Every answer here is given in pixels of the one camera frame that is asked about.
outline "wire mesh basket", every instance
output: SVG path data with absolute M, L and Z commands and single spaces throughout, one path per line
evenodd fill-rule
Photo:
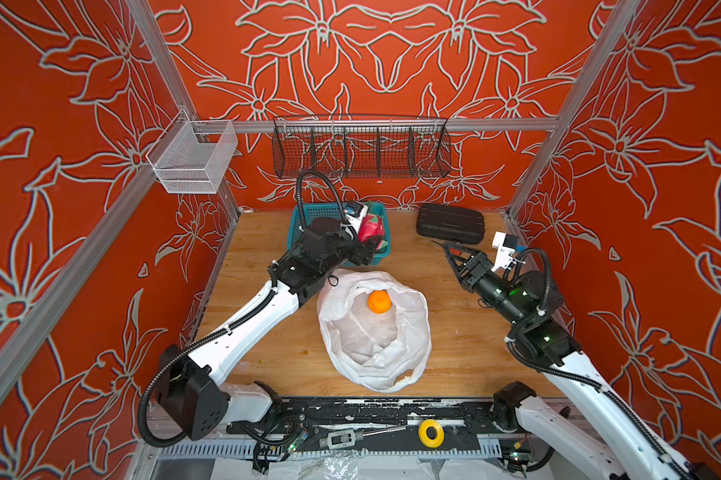
M 352 114 L 273 121 L 279 178 L 296 178 L 305 168 L 332 178 L 443 178 L 451 172 L 445 118 Z
M 147 153 L 170 194 L 215 194 L 238 147 L 231 121 L 211 136 L 196 131 L 199 123 L 180 111 Z

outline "black wire basket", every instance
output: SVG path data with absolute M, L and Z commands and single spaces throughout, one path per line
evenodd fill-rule
M 346 114 L 273 121 L 279 178 L 296 178 L 305 168 L 331 178 L 443 178 L 451 172 L 445 118 Z

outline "red wall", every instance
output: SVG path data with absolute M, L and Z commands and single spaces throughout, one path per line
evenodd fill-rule
M 605 378 L 721 475 L 721 2 L 643 3 L 521 225 Z
M 221 2 L 151 0 L 202 118 L 387 113 L 554 116 L 615 2 Z M 438 180 L 340 180 L 346 198 L 392 208 L 507 206 L 542 132 L 457 134 Z M 270 138 L 240 136 L 228 181 L 240 205 L 290 209 Z M 310 189 L 322 190 L 319 184 Z M 315 191 L 325 198 L 327 191 Z
M 0 2 L 0 347 L 176 114 L 124 2 Z M 154 184 L 0 407 L 0 478 L 119 478 L 230 219 Z

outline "plastic sheet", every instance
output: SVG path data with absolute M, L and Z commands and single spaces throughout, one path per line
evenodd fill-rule
M 338 452 L 323 458 L 320 480 L 359 480 L 359 478 L 357 452 Z
M 432 350 L 424 295 L 385 272 L 338 269 L 317 299 L 320 333 L 334 368 L 352 382 L 392 393 L 416 382 Z M 371 312 L 368 294 L 386 290 L 393 306 Z

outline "wooden floor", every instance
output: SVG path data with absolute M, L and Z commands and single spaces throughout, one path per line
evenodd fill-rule
M 505 230 L 499 214 L 485 214 L 487 253 L 495 230 Z M 286 248 L 289 213 L 253 213 L 240 218 L 224 260 L 199 336 L 226 321 L 268 280 L 266 267 Z M 491 396 L 515 380 L 545 397 L 562 396 L 543 376 L 513 359 L 504 344 L 509 324 L 478 306 L 462 290 L 443 250 L 418 236 L 416 212 L 390 212 L 392 252 L 375 267 L 427 298 L 433 350 L 418 382 L 398 396 Z M 281 395 L 378 395 L 345 379 L 326 353 L 315 311 L 317 296 L 281 322 L 235 367 L 229 382 L 261 380 Z

